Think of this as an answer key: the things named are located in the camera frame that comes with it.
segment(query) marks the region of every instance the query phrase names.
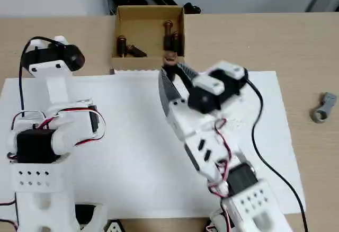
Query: brown cardboard box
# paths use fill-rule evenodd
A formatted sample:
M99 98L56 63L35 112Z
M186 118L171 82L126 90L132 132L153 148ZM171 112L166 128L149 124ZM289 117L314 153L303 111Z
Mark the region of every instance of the brown cardboard box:
M113 68L159 69L163 62L164 22L171 20L171 32L177 31L182 37L184 47L184 10L180 6L119 6L115 22ZM123 35L127 45L132 44L147 54L136 58L127 55L121 58L117 54L116 41Z

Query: gray wrench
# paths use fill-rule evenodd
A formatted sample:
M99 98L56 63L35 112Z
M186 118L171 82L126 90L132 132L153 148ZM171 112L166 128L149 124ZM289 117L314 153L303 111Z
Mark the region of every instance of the gray wrench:
M335 96L333 93L325 93L321 103L320 107L315 108L311 112L311 118L313 122L316 123L323 123L326 122L332 107L337 101L337 96Z

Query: robotic arm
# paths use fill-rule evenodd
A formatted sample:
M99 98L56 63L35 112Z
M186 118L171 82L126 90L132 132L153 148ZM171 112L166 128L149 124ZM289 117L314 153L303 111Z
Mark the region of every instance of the robotic arm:
M178 75L189 95L183 98L174 85ZM185 64L164 65L159 73L159 94L167 121L208 189L221 198L211 215L218 232L292 231L264 179L258 179L238 145L239 125L234 108L246 108L242 92L248 88L245 68L220 62L199 74Z
M21 67L46 83L50 107L45 112L24 111L20 86L23 111L14 117L8 140L20 232L81 230L75 213L71 153L74 146L102 138L105 129L92 101L72 101L67 91L72 72L84 62L80 50L62 36L34 37L24 49ZM87 206L92 207L92 219L81 231L101 232L107 223L106 207Z

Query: table surface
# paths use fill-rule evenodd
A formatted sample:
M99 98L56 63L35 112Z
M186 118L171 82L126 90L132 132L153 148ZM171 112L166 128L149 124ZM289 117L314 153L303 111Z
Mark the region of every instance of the table surface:
M21 50L35 35L64 35L77 44L87 62L75 75L108 74L114 20L112 16L0 19L0 86L5 78L17 77ZM309 230L335 231L339 110L334 107L324 124L313 123L309 110L318 104L320 93L339 94L339 14L187 15L185 31L185 61L196 70L224 59L249 70L277 72L304 186ZM301 215L287 215L287 219L293 231L303 231ZM196 232L205 223L202 218L123 221L127 232ZM12 229L1 224L0 231Z

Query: white paper sheet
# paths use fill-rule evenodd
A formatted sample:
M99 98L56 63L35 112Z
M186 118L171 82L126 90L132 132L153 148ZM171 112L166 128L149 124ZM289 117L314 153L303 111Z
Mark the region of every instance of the white paper sheet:
M256 142L264 158L296 188L304 206L300 174L291 144L283 100L275 72L251 72L250 79L264 97L264 112ZM46 109L47 89L37 79L24 79L26 109ZM76 201L100 202L110 218L207 217L219 206L167 124L158 95L157 72L117 72L112 76L73 77L69 91L75 100L92 98L107 124L98 142L75 147ZM255 95L249 107L258 106ZM20 109L17 79L7 79L0 98L0 201L13 197L5 146L13 114ZM242 145L251 154L251 128ZM284 213L300 212L284 183L253 155L258 177L273 188ZM1 209L11 218L13 210Z

